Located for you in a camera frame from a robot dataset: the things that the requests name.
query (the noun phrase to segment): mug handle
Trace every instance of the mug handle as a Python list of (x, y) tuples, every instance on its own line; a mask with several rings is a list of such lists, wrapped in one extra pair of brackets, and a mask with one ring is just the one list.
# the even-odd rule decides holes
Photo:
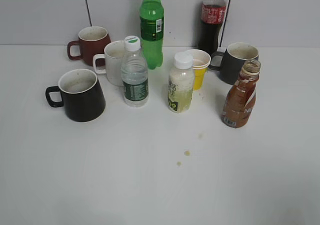
[[(213, 59), (215, 56), (221, 56), (221, 57), (223, 57), (224, 55), (225, 55), (225, 53), (222, 52), (222, 51), (215, 51), (215, 52), (212, 53), (212, 55), (211, 55), (211, 61), (212, 61), (212, 59)], [(212, 65), (209, 64), (209, 69), (215, 70), (215, 71), (219, 71), (219, 70), (221, 69), (221, 65), (220, 65), (220, 66), (212, 66)]]
[(71, 53), (70, 53), (70, 48), (73, 46), (73, 45), (79, 45), (79, 41), (71, 41), (68, 43), (67, 45), (67, 54), (68, 54), (68, 58), (72, 61), (76, 61), (76, 60), (80, 60), (82, 59), (82, 55), (80, 54), (79, 56), (71, 56)]
[(97, 69), (97, 64), (96, 64), (96, 60), (98, 59), (105, 59), (105, 55), (104, 54), (96, 54), (93, 56), (92, 59), (92, 65), (93, 65), (93, 69), (95, 71), (96, 74), (106, 74), (106, 68), (104, 69)]
[(60, 89), (58, 86), (50, 86), (45, 90), (45, 98), (48, 102), (48, 104), (53, 107), (53, 108), (60, 108), (64, 106), (64, 102), (63, 101), (52, 101), (51, 97), (50, 97), (50, 93), (53, 92), (60, 92)]

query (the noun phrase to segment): black mug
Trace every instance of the black mug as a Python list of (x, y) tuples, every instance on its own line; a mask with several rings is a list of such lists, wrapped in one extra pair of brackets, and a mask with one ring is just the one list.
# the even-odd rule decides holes
[(259, 59), (259, 51), (256, 47), (245, 43), (235, 42), (230, 44), (225, 52), (216, 51), (211, 55), (211, 60), (215, 56), (222, 56), (220, 66), (209, 65), (209, 69), (219, 71), (219, 77), (227, 84), (233, 85), (238, 79), (238, 75), (245, 61), (248, 59)]
[[(50, 93), (60, 92), (62, 101), (52, 101)], [(65, 73), (58, 86), (45, 90), (49, 105), (64, 107), (66, 115), (76, 122), (88, 122), (99, 117), (106, 107), (97, 75), (89, 69), (75, 69)]]

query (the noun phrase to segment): white wall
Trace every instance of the white wall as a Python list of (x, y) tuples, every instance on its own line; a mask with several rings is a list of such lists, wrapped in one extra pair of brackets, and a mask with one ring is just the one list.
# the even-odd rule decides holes
[(0, 44), (67, 44), (89, 25), (85, 0), (0, 0)]
[[(197, 43), (202, 0), (161, 0), (164, 7), (164, 46), (188, 47)], [(92, 25), (105, 26), (111, 40), (140, 35), (142, 0), (88, 0)]]
[(223, 46), (320, 47), (320, 0), (231, 0)]
[[(202, 0), (162, 0), (164, 46), (194, 46)], [(112, 40), (140, 34), (142, 0), (88, 0)], [(232, 0), (222, 46), (320, 47), (320, 0)], [(0, 44), (66, 45), (90, 25), (85, 0), (0, 0)]]

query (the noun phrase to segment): green bottle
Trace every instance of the green bottle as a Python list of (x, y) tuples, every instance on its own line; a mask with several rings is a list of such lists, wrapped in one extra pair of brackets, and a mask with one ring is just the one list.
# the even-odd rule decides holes
[(140, 28), (143, 55), (149, 69), (163, 62), (164, 7), (161, 0), (143, 0), (140, 7)]

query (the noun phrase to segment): cup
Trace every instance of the cup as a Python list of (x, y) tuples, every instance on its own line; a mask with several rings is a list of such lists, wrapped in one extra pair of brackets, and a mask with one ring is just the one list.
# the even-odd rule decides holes
[[(60, 92), (62, 101), (52, 101), (50, 93)], [(106, 101), (97, 75), (88, 69), (76, 69), (62, 75), (58, 86), (45, 90), (45, 97), (53, 108), (64, 107), (73, 121), (88, 122), (99, 117)]]
[(191, 54), (193, 57), (192, 68), (195, 74), (193, 90), (198, 90), (202, 87), (202, 83), (205, 78), (205, 73), (211, 62), (211, 57), (208, 53), (199, 49), (190, 49), (186, 52)]
[(225, 52), (215, 51), (211, 58), (222, 56), (220, 66), (209, 65), (209, 69), (219, 71), (222, 81), (233, 85), (238, 79), (239, 72), (247, 59), (259, 59), (259, 51), (256, 47), (245, 42), (230, 44)]
[[(81, 60), (92, 66), (92, 58), (96, 54), (102, 54), (107, 44), (111, 42), (108, 31), (100, 26), (89, 26), (82, 29), (78, 34), (77, 41), (71, 41), (67, 45), (67, 54), (70, 60)], [(74, 45), (79, 45), (80, 55), (72, 56), (70, 48)], [(105, 61), (98, 61), (97, 66), (104, 66)]]
[[(124, 84), (121, 79), (121, 62), (125, 54), (125, 42), (113, 41), (104, 48), (104, 54), (93, 56), (93, 69), (97, 74), (106, 74), (108, 81), (118, 87)], [(105, 60), (105, 68), (97, 69), (97, 60)]]

